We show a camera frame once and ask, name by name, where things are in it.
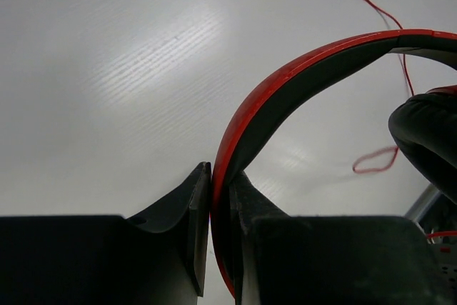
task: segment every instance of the red wire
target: red wire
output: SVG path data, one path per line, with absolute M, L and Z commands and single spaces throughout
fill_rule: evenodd
M 370 5 L 373 9 L 377 10 L 377 12 L 380 15 L 385 15 L 388 18 L 392 19 L 395 24 L 400 28 L 403 29 L 403 26 L 400 24 L 400 22 L 392 16 L 390 13 L 387 11 L 384 11 L 381 7 L 377 6 L 375 3 L 373 3 L 371 0 L 364 0 L 368 5 Z M 406 55 L 403 54 L 403 61 L 400 60 L 401 67 L 403 69 L 403 75 L 405 76 L 406 83 L 408 84 L 409 91 L 411 92 L 411 96 L 414 95 L 414 90 L 413 90 L 413 84 L 411 83 L 411 79 L 409 77 L 408 69 L 406 68 Z M 365 169 L 358 169 L 358 165 L 362 163 L 363 161 L 374 159 L 375 157 L 378 157 L 383 154 L 387 153 L 393 153 L 392 159 L 385 165 L 384 167 L 380 168 L 365 168 Z M 365 174 L 365 173 L 381 173 L 383 171 L 387 171 L 390 169 L 393 164 L 395 163 L 395 160 L 398 156 L 398 147 L 397 146 L 387 146 L 386 148 L 379 149 L 373 153 L 363 155 L 362 157 L 358 158 L 352 165 L 352 170 L 356 174 Z
M 434 239 L 436 237 L 449 237 L 449 236 L 457 236 L 457 231 L 437 231 L 433 232 L 432 234 L 427 235 L 427 239 Z

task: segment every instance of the table surface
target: table surface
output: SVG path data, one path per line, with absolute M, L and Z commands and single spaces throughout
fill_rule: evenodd
M 374 0 L 405 27 L 457 31 L 456 0 Z M 0 214 L 130 216 L 214 161 L 238 105 L 316 47 L 385 29 L 361 0 L 0 0 Z M 455 72 L 410 57 L 418 93 Z M 406 98 L 385 56 L 291 115 L 247 168 L 290 214 L 404 214 L 427 182 L 392 144 Z M 206 296 L 232 304 L 209 249 Z

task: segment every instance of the headphones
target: headphones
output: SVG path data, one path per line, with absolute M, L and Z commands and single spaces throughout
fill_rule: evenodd
M 272 73 L 234 114 L 217 153 L 211 202 L 216 260 L 232 294 L 226 267 L 231 261 L 229 184 L 302 103 L 387 53 L 422 56 L 457 69 L 457 34 L 405 29 L 327 44 Z M 457 86 L 411 97 L 392 113 L 388 127 L 406 158 L 457 203 Z

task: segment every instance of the ear cushion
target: ear cushion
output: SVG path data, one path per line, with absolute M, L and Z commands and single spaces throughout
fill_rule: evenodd
M 457 96 L 413 96 L 392 113 L 388 127 L 405 157 L 457 204 Z

